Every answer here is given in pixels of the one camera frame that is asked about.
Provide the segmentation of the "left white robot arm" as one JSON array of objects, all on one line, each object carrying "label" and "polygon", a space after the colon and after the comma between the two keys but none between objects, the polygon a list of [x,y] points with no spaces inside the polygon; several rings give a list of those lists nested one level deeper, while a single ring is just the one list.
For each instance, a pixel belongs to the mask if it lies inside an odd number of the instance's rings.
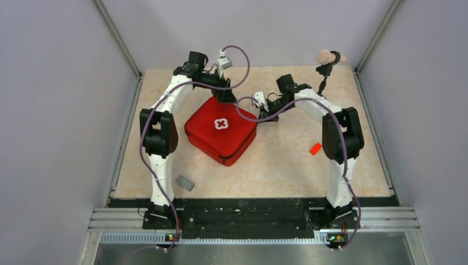
[{"label": "left white robot arm", "polygon": [[159,100],[150,108],[140,111],[140,151],[147,153],[149,160],[144,164],[152,174],[148,210],[163,228],[170,228],[177,221],[177,213],[171,208],[174,200],[171,162],[178,145],[173,114],[196,87],[210,89],[219,103],[236,102],[231,80],[224,76],[224,70],[232,66],[231,59],[221,50],[213,73],[205,70],[207,62],[205,54],[191,51],[187,62],[173,71],[169,85]]}]

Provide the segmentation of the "red black medicine kit bag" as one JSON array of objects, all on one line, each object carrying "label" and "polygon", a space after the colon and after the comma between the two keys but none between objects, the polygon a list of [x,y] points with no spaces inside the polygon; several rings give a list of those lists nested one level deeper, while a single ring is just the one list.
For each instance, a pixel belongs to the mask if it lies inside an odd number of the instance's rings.
[{"label": "red black medicine kit bag", "polygon": [[246,120],[232,103],[210,97],[185,122],[189,142],[213,160],[232,166],[257,135],[257,123]]}]

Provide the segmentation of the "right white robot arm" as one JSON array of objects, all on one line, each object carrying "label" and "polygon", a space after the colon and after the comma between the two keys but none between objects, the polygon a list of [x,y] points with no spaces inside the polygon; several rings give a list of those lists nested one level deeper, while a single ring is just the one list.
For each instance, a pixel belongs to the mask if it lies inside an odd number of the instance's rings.
[{"label": "right white robot arm", "polygon": [[342,108],[329,102],[315,92],[308,84],[297,84],[292,75],[277,79],[280,95],[270,100],[263,92],[253,94],[253,104],[260,110],[262,121],[277,121],[278,114],[298,108],[311,115],[322,126],[322,148],[330,160],[330,180],[326,195],[331,208],[323,213],[325,223],[339,227],[346,220],[341,207],[349,205],[353,199],[350,181],[364,137],[359,113],[354,107]]}]

